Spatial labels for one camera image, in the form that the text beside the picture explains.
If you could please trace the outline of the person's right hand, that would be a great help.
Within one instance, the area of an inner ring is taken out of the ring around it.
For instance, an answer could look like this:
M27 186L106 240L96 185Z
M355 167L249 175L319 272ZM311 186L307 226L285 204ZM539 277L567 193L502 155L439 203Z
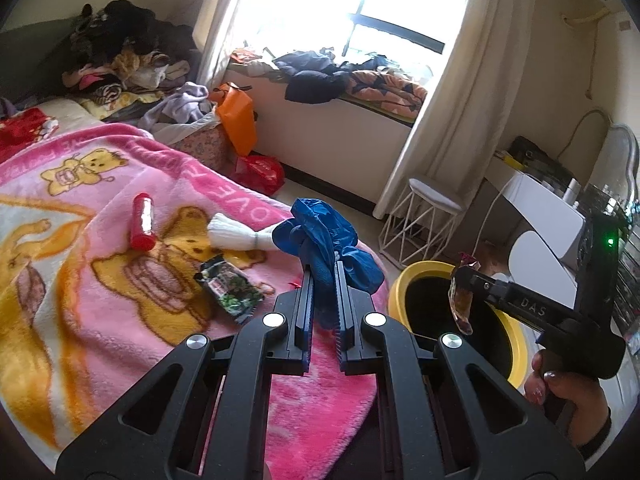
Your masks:
M524 396L530 403L543 406L549 393L575 405L567 429L567 437L575 446L591 442L606 426L610 410L598 382L575 373L542 371L546 352L538 351L532 359L532 374L524 385Z

